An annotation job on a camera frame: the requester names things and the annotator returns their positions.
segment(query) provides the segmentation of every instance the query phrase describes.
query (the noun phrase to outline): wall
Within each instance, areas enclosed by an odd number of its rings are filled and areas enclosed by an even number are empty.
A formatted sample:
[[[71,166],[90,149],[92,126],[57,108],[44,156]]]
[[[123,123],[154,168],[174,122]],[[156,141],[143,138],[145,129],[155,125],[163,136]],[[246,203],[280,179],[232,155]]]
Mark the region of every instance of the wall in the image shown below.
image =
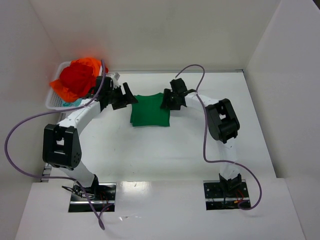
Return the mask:
[[[279,0],[30,0],[63,60],[112,70],[243,69]]]
[[[20,120],[45,111],[48,83],[60,57],[28,1],[2,0],[0,29],[0,239],[12,240],[34,180],[8,163],[4,141]],[[9,151],[22,169],[41,174],[43,128],[55,118],[35,119],[12,136]]]
[[[320,11],[282,0],[245,77],[278,177],[287,178],[303,231],[319,239]]]

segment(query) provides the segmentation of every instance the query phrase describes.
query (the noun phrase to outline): dark green fabric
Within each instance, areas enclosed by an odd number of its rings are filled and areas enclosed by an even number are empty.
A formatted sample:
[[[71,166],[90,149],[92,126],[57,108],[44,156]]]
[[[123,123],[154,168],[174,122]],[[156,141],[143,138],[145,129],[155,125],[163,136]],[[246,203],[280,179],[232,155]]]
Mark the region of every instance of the dark green fabric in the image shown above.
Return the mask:
[[[130,123],[133,127],[144,126],[170,126],[170,110],[161,109],[161,103],[164,94],[151,96],[136,95],[138,103],[132,104],[132,113]]]

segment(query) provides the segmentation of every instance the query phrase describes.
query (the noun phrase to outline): purple cable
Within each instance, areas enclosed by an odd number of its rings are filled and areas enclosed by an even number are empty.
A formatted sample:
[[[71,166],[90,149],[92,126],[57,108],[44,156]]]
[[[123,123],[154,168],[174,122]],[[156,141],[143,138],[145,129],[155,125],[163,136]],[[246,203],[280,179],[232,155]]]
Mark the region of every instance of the purple cable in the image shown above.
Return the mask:
[[[83,191],[86,199],[88,200],[88,203],[92,209],[92,211],[94,212],[95,216],[98,218],[98,222],[99,222],[99,226],[102,230],[105,230],[105,225],[104,223],[102,222],[100,216],[101,216],[101,213],[100,215],[98,215],[97,211],[95,210],[93,204],[91,203],[91,200],[85,190],[85,188],[81,185],[80,182],[78,182],[76,179],[72,178],[72,177],[66,177],[66,176],[42,176],[42,175],[34,175],[34,174],[31,174],[31,173],[28,173],[26,171],[23,171],[22,169],[20,169],[11,159],[10,155],[9,155],[9,152],[8,152],[8,142],[9,142],[9,139],[11,137],[11,135],[14,133],[14,131],[22,124],[24,124],[25,122],[31,120],[31,119],[35,119],[35,118],[38,118],[38,117],[42,117],[42,116],[45,116],[45,115],[49,115],[49,114],[57,114],[57,113],[65,113],[65,112],[70,112],[70,111],[74,111],[74,110],[79,110],[79,109],[83,109],[85,107],[87,107],[89,104],[91,104],[98,96],[99,92],[101,91],[102,89],[102,86],[104,84],[104,81],[105,81],[105,77],[106,77],[106,68],[105,68],[105,62],[103,60],[101,60],[101,65],[102,65],[102,81],[101,81],[101,84],[96,92],[96,94],[93,96],[93,98],[87,102],[85,105],[82,105],[82,106],[77,106],[77,107],[73,107],[73,108],[69,108],[69,109],[62,109],[62,110],[53,110],[53,111],[47,111],[47,112],[43,112],[43,113],[39,113],[39,114],[36,114],[36,115],[33,115],[33,116],[30,116],[30,117],[27,117],[26,119],[22,120],[21,122],[17,123],[11,130],[10,132],[8,133],[8,135],[6,136],[6,139],[5,139],[5,142],[4,142],[4,152],[5,152],[5,156],[6,158],[8,159],[9,163],[14,167],[14,169],[16,169],[18,172],[28,176],[28,177],[31,177],[31,178],[35,178],[35,179],[66,179],[66,180],[71,180],[71,181],[74,181],[76,182],[81,190]]]
[[[204,128],[204,138],[203,138],[203,159],[207,162],[207,163],[210,163],[210,164],[217,164],[217,163],[229,163],[229,164],[235,164],[237,166],[240,166],[242,168],[244,168],[245,170],[247,170],[252,176],[253,178],[255,179],[256,183],[258,184],[259,186],[259,191],[260,191],[260,194],[259,194],[259,198],[258,198],[258,201],[255,203],[255,205],[253,205],[252,207],[249,207],[249,208],[243,208],[240,206],[240,204],[244,203],[244,202],[248,202],[249,200],[245,200],[245,201],[241,201],[238,203],[238,208],[241,209],[241,210],[251,210],[251,209],[254,209],[256,206],[258,206],[258,204],[260,203],[261,201],[261,198],[262,198],[262,188],[261,188],[261,184],[258,180],[258,178],[256,177],[256,175],[249,169],[247,168],[245,165],[242,165],[241,163],[237,163],[237,162],[234,162],[234,161],[229,161],[229,160],[208,160],[207,159],[207,155],[206,155],[206,148],[207,148],[207,135],[208,135],[208,119],[207,119],[207,111],[206,111],[206,107],[205,107],[205,104],[204,102],[202,101],[202,99],[200,98],[200,96],[198,95],[198,89],[200,87],[200,84],[201,82],[203,81],[204,79],[204,76],[205,76],[205,68],[199,64],[191,64],[191,65],[188,65],[186,66],[185,68],[183,68],[176,76],[175,78],[177,78],[185,69],[189,68],[189,67],[192,67],[192,66],[198,66],[200,68],[202,68],[203,70],[203,74],[202,74],[202,77],[196,87],[196,97],[199,99],[199,102],[201,103],[201,106],[203,108],[203,112],[204,112],[204,119],[205,119],[205,128]]]

